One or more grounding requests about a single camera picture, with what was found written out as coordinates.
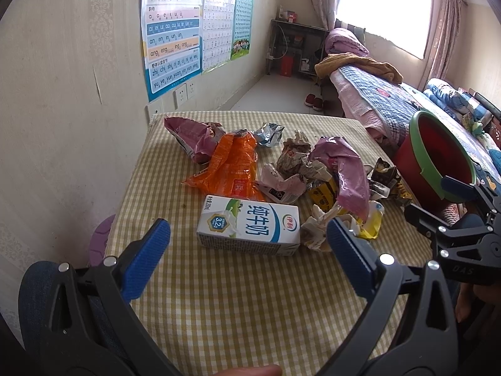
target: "milk carton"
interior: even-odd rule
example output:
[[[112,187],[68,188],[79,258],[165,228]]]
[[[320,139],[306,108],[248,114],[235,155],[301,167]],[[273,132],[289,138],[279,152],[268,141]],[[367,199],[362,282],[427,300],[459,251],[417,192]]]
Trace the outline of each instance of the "milk carton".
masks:
[[[197,237],[202,246],[291,256],[300,244],[297,206],[208,195]]]

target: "desk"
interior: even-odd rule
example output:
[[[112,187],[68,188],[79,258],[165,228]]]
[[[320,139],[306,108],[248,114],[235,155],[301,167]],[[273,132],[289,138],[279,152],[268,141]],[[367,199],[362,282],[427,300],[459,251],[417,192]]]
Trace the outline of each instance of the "desk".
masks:
[[[314,145],[322,135],[342,135],[364,163],[388,160],[355,120],[268,112],[181,112],[178,115],[221,123],[227,131],[256,130],[263,122],[285,126],[284,139],[302,129]],[[258,170],[276,161],[281,147],[258,149]],[[292,257],[270,257],[201,247],[195,231],[204,200],[181,182],[196,173],[163,126],[152,122],[143,150],[117,212],[106,249],[118,256],[141,238],[158,218],[171,224],[171,241],[145,292],[132,302],[137,316],[167,357],[186,375],[213,374],[231,367],[277,363],[285,375],[313,375],[341,344],[365,306],[331,253],[304,247]],[[298,202],[301,221],[311,202]],[[400,262],[423,265],[431,257],[428,241],[404,221],[393,202],[379,238],[379,252]],[[399,300],[377,348],[389,346],[403,312]]]
[[[329,31],[323,28],[274,19],[271,20],[269,51],[274,58],[280,58],[287,49],[287,55],[294,57],[292,70],[295,74],[316,77],[317,74],[313,66],[310,66],[310,70],[301,70],[301,58],[310,59],[315,55],[315,52],[320,51],[320,57],[317,60],[320,62],[324,59],[327,56],[324,50],[324,43],[328,35]],[[292,41],[285,44],[285,36],[291,39],[294,39],[294,36],[299,36],[302,38],[302,42],[298,46],[294,45]],[[267,58],[266,73],[268,75],[274,66],[280,67],[280,60]]]

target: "window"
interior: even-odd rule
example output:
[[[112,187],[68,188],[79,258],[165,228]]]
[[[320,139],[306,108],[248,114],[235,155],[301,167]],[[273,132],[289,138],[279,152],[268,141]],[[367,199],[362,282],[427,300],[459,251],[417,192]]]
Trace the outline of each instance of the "window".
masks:
[[[432,0],[340,0],[337,18],[424,58]]]

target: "wall poster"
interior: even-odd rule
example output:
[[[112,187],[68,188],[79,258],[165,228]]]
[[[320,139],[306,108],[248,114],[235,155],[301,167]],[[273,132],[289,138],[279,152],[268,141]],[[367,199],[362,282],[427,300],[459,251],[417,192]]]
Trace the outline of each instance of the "wall poster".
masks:
[[[149,101],[247,55],[254,0],[141,0]]]
[[[233,48],[231,59],[237,59],[249,53],[251,48],[252,7],[254,0],[236,0]]]
[[[204,0],[202,70],[211,71],[231,59],[235,0]]]
[[[202,0],[142,0],[146,88],[149,101],[201,70]]]

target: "electrical outlet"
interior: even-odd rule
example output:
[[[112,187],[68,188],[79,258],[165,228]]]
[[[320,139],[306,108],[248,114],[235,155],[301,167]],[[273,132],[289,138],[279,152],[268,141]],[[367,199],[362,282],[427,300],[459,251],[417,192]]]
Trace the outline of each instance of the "electrical outlet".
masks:
[[[193,96],[195,96],[195,82],[193,79],[186,82],[186,89],[187,89],[186,94],[188,96],[188,100],[190,100]]]
[[[181,107],[181,105],[187,100],[188,96],[186,94],[186,83],[185,83],[174,91],[174,101],[176,103],[176,108]]]
[[[150,104],[146,105],[146,117],[148,120],[148,124],[151,123],[151,119],[153,119],[155,114],[163,113],[162,100],[155,100]]]

